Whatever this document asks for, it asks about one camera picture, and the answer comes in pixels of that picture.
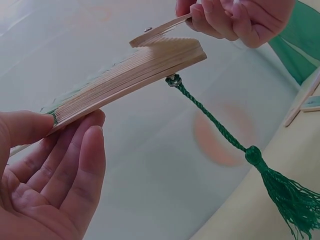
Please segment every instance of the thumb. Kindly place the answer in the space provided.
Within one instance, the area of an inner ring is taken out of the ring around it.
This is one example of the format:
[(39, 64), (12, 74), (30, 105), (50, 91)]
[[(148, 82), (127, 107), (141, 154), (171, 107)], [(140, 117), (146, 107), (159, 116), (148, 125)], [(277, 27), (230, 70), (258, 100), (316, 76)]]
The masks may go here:
[(51, 115), (31, 111), (0, 112), (0, 148), (33, 144), (44, 138), (54, 125)]

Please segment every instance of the wooden fan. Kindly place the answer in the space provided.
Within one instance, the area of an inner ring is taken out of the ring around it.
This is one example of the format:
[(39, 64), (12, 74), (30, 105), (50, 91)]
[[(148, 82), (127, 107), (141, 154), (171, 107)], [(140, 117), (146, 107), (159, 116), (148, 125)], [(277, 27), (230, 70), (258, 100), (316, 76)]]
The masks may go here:
[[(190, 17), (190, 13), (178, 17), (130, 41), (138, 51), (45, 112), (54, 117), (48, 135), (129, 93), (205, 60), (207, 55), (197, 39), (165, 35)], [(28, 146), (12, 148), (10, 156)]]

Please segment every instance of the green cord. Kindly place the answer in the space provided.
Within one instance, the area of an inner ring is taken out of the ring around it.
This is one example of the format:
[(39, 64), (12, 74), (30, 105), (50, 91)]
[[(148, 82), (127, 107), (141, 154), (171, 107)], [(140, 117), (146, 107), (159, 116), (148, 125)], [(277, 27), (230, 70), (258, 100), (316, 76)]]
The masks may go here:
[(167, 77), (165, 81), (170, 87), (175, 87), (191, 100), (217, 127), (219, 132), (237, 149), (245, 153), (245, 159), (261, 174), (268, 195), (277, 206), (280, 214), (290, 228), (294, 239), (298, 240), (305, 233), (312, 238), (311, 231), (320, 229), (320, 194), (311, 191), (294, 180), (288, 179), (281, 173), (268, 167), (262, 153), (256, 146), (245, 148), (230, 132), (200, 103), (182, 84), (178, 74)]

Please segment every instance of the pink circle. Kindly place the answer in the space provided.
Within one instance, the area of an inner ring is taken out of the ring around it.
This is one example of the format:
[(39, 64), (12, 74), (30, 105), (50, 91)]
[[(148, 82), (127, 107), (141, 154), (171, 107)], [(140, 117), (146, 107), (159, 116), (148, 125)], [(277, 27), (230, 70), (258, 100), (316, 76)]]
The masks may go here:
[[(246, 112), (230, 103), (224, 103), (221, 107), (228, 119), (231, 119), (229, 124), (236, 129), (231, 134), (244, 146), (254, 144), (257, 138), (254, 123)], [(226, 167), (236, 167), (245, 163), (245, 154), (222, 139), (220, 132), (213, 131), (212, 123), (202, 112), (197, 112), (193, 130), (200, 150), (214, 163)]]

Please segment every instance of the tassel knot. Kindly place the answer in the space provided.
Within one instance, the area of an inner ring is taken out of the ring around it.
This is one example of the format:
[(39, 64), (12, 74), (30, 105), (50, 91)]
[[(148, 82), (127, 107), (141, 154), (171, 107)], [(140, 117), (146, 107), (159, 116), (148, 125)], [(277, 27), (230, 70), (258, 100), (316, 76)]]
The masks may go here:
[(251, 146), (245, 150), (245, 159), (253, 165), (261, 174), (269, 168), (262, 158), (262, 153), (256, 146)]

